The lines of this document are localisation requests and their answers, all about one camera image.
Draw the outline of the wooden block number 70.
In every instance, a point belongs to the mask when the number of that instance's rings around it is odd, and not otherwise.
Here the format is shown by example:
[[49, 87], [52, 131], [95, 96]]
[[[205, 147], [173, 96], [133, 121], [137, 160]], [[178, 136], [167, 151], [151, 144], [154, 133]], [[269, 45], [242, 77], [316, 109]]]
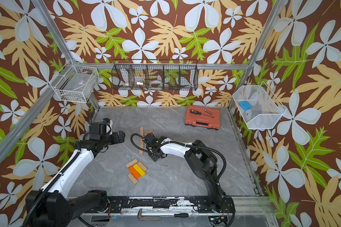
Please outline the wooden block number 70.
[[144, 137], [143, 137], [143, 135], [140, 135], [140, 144], [143, 146], [144, 145]]

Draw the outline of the wooden block diagonal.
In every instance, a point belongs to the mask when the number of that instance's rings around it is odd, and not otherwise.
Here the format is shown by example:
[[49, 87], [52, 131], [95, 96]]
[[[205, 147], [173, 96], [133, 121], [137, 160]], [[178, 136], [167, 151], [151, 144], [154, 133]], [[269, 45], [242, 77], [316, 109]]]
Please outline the wooden block diagonal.
[[153, 133], [153, 129], [148, 130], [147, 132], [144, 133], [144, 136]]

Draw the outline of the wooden block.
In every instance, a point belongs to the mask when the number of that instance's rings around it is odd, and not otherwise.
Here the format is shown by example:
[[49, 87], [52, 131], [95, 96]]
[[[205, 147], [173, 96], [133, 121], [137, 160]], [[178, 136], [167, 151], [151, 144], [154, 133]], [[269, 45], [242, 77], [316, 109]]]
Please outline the wooden block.
[[137, 162], [137, 164], [139, 165], [139, 167], [143, 170], [143, 171], [147, 171], [147, 167], [140, 161]]
[[133, 184], [137, 184], [138, 183], [138, 180], [131, 173], [129, 173], [127, 176], [128, 176], [128, 178], [131, 180], [131, 182]]

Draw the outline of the wooden block number 53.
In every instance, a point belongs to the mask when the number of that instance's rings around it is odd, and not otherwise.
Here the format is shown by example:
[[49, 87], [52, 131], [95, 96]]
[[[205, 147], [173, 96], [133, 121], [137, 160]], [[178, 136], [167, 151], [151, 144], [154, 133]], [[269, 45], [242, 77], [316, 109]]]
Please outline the wooden block number 53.
[[138, 163], [137, 159], [134, 159], [133, 161], [129, 162], [126, 164], [126, 168], [130, 168], [131, 166], [135, 165]]

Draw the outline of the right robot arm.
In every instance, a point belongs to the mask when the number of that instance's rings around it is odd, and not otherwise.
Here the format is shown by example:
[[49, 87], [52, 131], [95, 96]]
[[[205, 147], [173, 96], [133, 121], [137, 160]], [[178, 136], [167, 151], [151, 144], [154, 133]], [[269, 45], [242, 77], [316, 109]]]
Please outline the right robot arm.
[[130, 141], [137, 149], [147, 153], [154, 162], [168, 155], [185, 159], [193, 174], [203, 180], [210, 208], [215, 212], [235, 212], [233, 199], [225, 194], [220, 184], [220, 178], [227, 166], [221, 152], [207, 147], [200, 140], [185, 143], [168, 137], [156, 138], [151, 133], [146, 136], [133, 133]]

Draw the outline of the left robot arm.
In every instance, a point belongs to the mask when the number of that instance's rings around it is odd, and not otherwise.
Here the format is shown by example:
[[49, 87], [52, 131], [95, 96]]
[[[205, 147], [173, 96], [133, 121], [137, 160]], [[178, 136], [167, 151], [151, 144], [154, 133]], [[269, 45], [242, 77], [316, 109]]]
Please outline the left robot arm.
[[90, 190], [83, 196], [68, 199], [72, 186], [86, 166], [110, 145], [125, 141], [125, 133], [113, 131], [108, 118], [90, 123], [89, 129], [81, 141], [74, 143], [73, 155], [59, 172], [40, 190], [27, 196], [24, 227], [66, 227], [86, 211], [109, 210], [108, 196], [103, 190]]

